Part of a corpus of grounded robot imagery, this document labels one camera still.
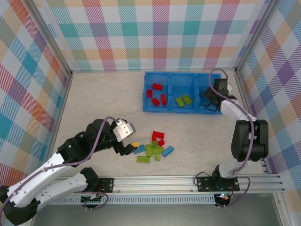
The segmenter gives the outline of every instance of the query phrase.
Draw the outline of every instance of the blue plastic tray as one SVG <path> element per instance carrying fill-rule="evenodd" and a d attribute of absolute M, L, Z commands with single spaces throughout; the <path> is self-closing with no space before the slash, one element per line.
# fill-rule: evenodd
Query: blue plastic tray
<path fill-rule="evenodd" d="M 168 72 L 145 72 L 143 89 L 143 111 L 144 112 L 174 112 L 174 113 L 200 113 L 200 114 L 221 114 L 214 110 L 214 106 L 209 105 L 209 100 L 203 96 L 203 92 L 209 87 L 208 73 L 168 73 Z M 221 74 L 212 74 L 211 83 L 214 79 L 221 78 Z M 153 83 L 163 85 L 163 90 L 152 89 Z M 146 97 L 146 90 L 151 89 L 152 98 Z M 167 105 L 161 104 L 161 94 L 165 94 Z M 179 107 L 176 98 L 187 94 L 192 103 Z M 152 99 L 156 97 L 160 105 L 155 107 Z"/>

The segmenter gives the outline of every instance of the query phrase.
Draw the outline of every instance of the plaid wallpaper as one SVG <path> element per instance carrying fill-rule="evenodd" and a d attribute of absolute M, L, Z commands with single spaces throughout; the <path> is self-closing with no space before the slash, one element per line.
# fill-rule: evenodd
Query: plaid wallpaper
<path fill-rule="evenodd" d="M 35 0 L 71 68 L 233 67 L 269 0 Z"/>
<path fill-rule="evenodd" d="M 21 0 L 1 0 L 0 185 L 10 186 L 41 165 L 66 82 Z"/>
<path fill-rule="evenodd" d="M 282 0 L 242 80 L 254 115 L 269 122 L 268 161 L 301 225 L 301 0 Z"/>

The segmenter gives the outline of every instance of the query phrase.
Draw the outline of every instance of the white table surface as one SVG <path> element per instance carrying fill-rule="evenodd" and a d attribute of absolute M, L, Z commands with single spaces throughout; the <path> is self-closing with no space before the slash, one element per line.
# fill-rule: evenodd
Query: white table surface
<path fill-rule="evenodd" d="M 241 103 L 234 74 L 228 71 L 231 94 Z M 150 164 L 137 163 L 137 155 L 120 156 L 113 149 L 95 153 L 92 158 L 65 173 L 73 176 L 84 167 L 92 167 L 99 176 L 194 175 L 212 173 L 231 157 L 235 124 L 225 115 L 144 113 L 142 93 L 144 72 L 76 73 L 68 95 L 54 152 L 66 139 L 85 131 L 95 119 L 107 116 L 123 118 L 134 124 L 136 133 L 124 140 L 149 144 L 152 132 L 165 133 L 164 147 L 174 151 Z M 262 173 L 260 162 L 241 173 Z"/>

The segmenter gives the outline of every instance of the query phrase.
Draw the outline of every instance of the green lego brick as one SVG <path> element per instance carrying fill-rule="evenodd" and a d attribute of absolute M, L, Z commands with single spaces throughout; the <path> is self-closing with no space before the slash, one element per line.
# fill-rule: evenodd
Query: green lego brick
<path fill-rule="evenodd" d="M 158 154 L 164 152 L 164 147 L 154 147 L 151 149 L 152 154 Z"/>
<path fill-rule="evenodd" d="M 189 98 L 187 94 L 183 95 L 182 98 L 186 105 L 190 105 L 192 103 L 192 100 Z"/>
<path fill-rule="evenodd" d="M 180 97 L 176 98 L 175 100 L 178 103 L 179 107 L 183 107 L 185 105 Z"/>
<path fill-rule="evenodd" d="M 151 142 L 151 147 L 152 147 L 152 148 L 154 148 L 154 147 L 159 147 L 159 146 L 158 146 L 158 141 L 152 141 L 152 142 Z"/>
<path fill-rule="evenodd" d="M 152 156 L 151 145 L 146 145 L 145 149 L 146 149 L 146 156 L 148 157 Z"/>
<path fill-rule="evenodd" d="M 157 154 L 155 155 L 155 160 L 156 160 L 156 161 L 160 161 L 160 156 L 161 156 L 161 154 L 160 154 L 160 153 L 157 153 Z"/>
<path fill-rule="evenodd" d="M 137 162 L 140 163 L 150 163 L 151 158 L 150 157 L 145 157 L 145 156 L 138 156 Z"/>

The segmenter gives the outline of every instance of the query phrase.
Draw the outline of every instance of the red lego brick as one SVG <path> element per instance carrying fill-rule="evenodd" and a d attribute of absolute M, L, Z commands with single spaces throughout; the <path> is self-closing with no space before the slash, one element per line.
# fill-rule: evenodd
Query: red lego brick
<path fill-rule="evenodd" d="M 152 135 L 154 137 L 157 137 L 157 138 L 160 138 L 160 139 L 164 139 L 164 133 L 160 133 L 160 132 L 156 132 L 156 131 L 153 131 Z"/>
<path fill-rule="evenodd" d="M 165 94 L 161 94 L 161 102 L 162 102 L 162 105 L 167 105 Z"/>
<path fill-rule="evenodd" d="M 165 142 L 164 142 L 163 139 L 161 139 L 161 140 L 158 141 L 158 146 L 159 147 L 163 146 L 164 144 L 165 144 Z"/>
<path fill-rule="evenodd" d="M 151 101 L 156 107 L 160 105 L 160 101 L 157 98 L 153 98 Z"/>
<path fill-rule="evenodd" d="M 156 89 L 156 90 L 159 90 L 159 91 L 162 91 L 163 86 L 160 85 L 160 84 L 154 83 L 154 84 L 152 85 L 152 88 L 153 88 L 153 89 Z"/>
<path fill-rule="evenodd" d="M 146 96 L 147 96 L 148 98 L 152 97 L 152 90 L 151 90 L 151 89 L 148 89 L 148 90 L 146 91 Z"/>

